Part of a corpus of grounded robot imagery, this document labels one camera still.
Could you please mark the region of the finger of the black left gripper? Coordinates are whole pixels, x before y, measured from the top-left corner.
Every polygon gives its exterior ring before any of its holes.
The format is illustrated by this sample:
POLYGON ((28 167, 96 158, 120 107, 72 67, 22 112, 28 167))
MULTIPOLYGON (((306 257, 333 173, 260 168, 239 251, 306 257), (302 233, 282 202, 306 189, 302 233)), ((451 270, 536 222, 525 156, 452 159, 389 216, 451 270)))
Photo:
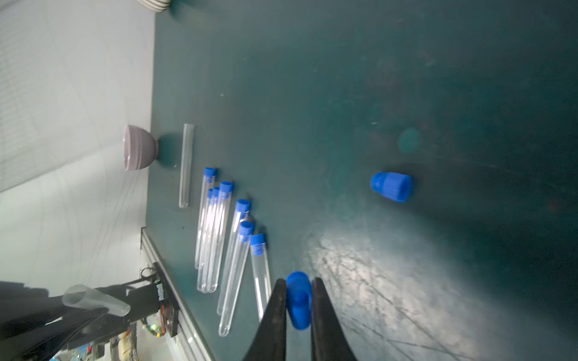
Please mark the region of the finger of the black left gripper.
POLYGON ((45 325, 70 312, 61 296, 23 283, 1 282, 1 325, 45 325))
POLYGON ((107 314, 104 308, 74 312, 52 323, 11 320, 1 324, 1 360, 50 360, 84 327, 107 314))

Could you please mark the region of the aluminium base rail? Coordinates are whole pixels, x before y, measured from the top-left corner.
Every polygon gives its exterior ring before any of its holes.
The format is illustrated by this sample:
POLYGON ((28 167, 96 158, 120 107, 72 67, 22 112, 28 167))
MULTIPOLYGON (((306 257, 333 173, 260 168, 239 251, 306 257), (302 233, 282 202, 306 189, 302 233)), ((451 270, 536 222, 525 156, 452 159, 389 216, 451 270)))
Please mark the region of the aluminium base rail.
POLYGON ((141 255, 146 267, 160 280, 159 297, 163 305, 161 314, 165 321, 166 343, 174 360, 213 360, 209 347, 189 313, 186 302, 168 271, 163 259, 146 228, 141 229, 141 255))

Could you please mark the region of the striped ceramic cup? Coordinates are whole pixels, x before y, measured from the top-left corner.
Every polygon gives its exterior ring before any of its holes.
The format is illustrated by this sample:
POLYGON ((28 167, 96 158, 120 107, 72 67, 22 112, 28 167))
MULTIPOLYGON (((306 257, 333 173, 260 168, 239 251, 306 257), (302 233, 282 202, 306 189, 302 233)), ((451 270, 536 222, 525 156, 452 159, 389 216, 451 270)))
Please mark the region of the striped ceramic cup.
POLYGON ((155 13, 166 11, 172 4, 172 0, 137 0, 137 2, 155 13))

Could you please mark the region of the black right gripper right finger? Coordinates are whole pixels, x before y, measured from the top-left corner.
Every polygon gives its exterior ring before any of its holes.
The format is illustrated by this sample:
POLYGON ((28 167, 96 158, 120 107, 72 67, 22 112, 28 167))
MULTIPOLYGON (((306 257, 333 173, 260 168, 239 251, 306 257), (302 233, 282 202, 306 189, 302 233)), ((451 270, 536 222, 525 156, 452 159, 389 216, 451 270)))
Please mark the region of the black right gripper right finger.
POLYGON ((321 278, 314 278, 311 305, 312 360, 356 360, 321 278))

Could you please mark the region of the blue stopper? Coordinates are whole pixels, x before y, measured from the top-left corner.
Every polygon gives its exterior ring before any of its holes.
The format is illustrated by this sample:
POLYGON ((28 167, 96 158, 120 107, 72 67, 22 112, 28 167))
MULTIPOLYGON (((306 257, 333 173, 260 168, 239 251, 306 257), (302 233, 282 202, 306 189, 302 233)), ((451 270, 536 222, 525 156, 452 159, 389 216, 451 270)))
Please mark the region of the blue stopper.
POLYGON ((391 201, 405 203, 412 193, 413 180, 407 174, 378 172, 371 177, 370 187, 391 201))
POLYGON ((286 278, 287 313, 297 330, 305 330, 311 324, 312 286, 304 272, 293 272, 286 278))

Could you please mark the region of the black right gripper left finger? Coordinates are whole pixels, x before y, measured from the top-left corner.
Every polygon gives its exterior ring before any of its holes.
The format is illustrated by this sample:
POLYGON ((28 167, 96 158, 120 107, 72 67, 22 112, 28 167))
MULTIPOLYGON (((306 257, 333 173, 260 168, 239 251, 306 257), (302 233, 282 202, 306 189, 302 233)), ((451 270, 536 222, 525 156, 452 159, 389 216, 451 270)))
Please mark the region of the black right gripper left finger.
POLYGON ((257 333, 243 360, 286 361, 287 284, 275 282, 257 333))

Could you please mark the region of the purple bowl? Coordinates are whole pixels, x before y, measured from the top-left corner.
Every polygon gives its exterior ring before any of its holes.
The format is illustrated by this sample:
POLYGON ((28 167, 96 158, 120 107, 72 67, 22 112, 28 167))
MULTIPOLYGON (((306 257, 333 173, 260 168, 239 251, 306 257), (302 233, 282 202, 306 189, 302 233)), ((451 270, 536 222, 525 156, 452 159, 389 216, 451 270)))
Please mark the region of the purple bowl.
POLYGON ((127 125, 123 135, 123 161, 126 171, 149 167, 158 157, 158 142, 149 131, 127 125))

